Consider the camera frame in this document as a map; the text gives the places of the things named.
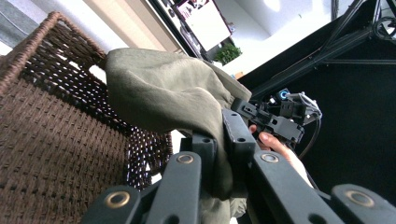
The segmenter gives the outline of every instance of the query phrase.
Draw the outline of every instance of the woven texture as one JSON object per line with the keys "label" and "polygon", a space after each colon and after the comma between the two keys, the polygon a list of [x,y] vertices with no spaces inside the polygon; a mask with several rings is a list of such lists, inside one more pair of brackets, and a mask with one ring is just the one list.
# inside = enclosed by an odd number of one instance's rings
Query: woven texture
{"label": "woven texture", "polygon": [[105,62],[58,12],[0,57],[0,223],[77,223],[105,189],[163,170],[170,133],[118,118],[90,72]]}

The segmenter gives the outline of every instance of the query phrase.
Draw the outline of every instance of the brown woven basket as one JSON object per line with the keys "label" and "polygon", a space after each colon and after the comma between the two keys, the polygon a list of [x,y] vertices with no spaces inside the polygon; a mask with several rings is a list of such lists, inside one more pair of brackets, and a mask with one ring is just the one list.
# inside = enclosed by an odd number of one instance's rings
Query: brown woven basket
{"label": "brown woven basket", "polygon": [[105,60],[58,12],[0,57],[0,223],[77,223],[105,189],[163,169],[170,134],[114,113],[90,72]]}

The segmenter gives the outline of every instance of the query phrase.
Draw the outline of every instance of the garment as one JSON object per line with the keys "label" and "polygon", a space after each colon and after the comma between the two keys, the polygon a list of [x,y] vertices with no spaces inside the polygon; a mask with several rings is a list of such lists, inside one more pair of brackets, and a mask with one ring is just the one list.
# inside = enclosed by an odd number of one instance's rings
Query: garment
{"label": "garment", "polygon": [[149,49],[110,51],[106,82],[109,103],[123,120],[158,133],[195,130],[217,140],[215,181],[213,189],[206,189],[203,222],[230,216],[225,210],[230,210],[233,176],[224,150],[221,109],[230,108],[235,97],[248,101],[251,93],[210,63]]}

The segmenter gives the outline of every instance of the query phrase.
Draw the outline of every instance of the potted plant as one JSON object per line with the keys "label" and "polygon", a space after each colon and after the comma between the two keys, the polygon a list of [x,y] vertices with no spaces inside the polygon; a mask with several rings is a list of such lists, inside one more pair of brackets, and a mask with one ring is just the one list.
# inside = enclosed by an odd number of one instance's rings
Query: potted plant
{"label": "potted plant", "polygon": [[215,61],[225,65],[242,54],[240,48],[227,43],[216,54]]}

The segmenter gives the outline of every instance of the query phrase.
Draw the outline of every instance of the hand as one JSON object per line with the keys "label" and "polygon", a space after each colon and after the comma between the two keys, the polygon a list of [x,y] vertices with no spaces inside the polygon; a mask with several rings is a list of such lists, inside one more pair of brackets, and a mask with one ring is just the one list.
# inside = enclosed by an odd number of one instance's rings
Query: hand
{"label": "hand", "polygon": [[[257,126],[253,124],[249,127],[249,130],[251,133],[254,133],[257,130]],[[275,138],[270,133],[262,132],[259,134],[259,138],[261,142],[258,141],[258,144],[262,150],[272,149],[273,151],[282,155],[303,178],[303,180],[305,180],[305,182],[312,188],[312,185],[308,180],[308,176],[306,175],[306,170],[303,163],[297,158],[296,154],[294,154],[290,148],[280,143],[279,140],[277,140],[277,138]]]}

